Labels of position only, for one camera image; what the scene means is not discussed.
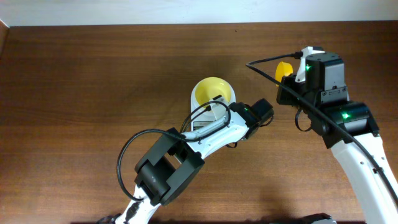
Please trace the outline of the yellow plastic measuring scoop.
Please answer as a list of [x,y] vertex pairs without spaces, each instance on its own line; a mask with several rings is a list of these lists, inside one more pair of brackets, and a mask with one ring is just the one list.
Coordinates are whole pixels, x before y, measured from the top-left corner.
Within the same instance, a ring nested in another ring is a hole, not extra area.
[[287,62],[279,62],[275,71],[275,79],[281,83],[283,77],[287,77],[294,72],[293,66]]

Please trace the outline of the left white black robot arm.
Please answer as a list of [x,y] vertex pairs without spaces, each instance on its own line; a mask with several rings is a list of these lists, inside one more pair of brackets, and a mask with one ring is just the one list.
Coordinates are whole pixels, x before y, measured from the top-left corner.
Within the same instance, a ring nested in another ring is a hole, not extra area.
[[[244,103],[220,103],[225,111],[220,118],[193,131],[146,129],[134,134],[122,147],[116,173],[122,191],[130,203],[110,223],[148,223],[160,206],[175,200],[205,164],[205,158],[230,144],[249,139],[258,128],[267,125],[274,115],[272,105],[260,99],[252,106]],[[144,134],[161,136],[136,164],[135,190],[124,185],[121,164],[129,145]]]

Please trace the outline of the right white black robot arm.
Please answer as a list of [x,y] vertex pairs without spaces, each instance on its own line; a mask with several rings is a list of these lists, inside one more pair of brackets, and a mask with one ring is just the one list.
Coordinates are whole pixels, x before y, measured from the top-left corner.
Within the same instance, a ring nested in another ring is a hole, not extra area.
[[297,106],[311,121],[310,128],[323,138],[344,170],[367,223],[397,223],[397,181],[391,171],[370,109],[349,98],[345,65],[338,54],[304,53],[300,68],[280,62],[275,72],[285,84],[336,123],[331,126],[283,88],[280,105]]

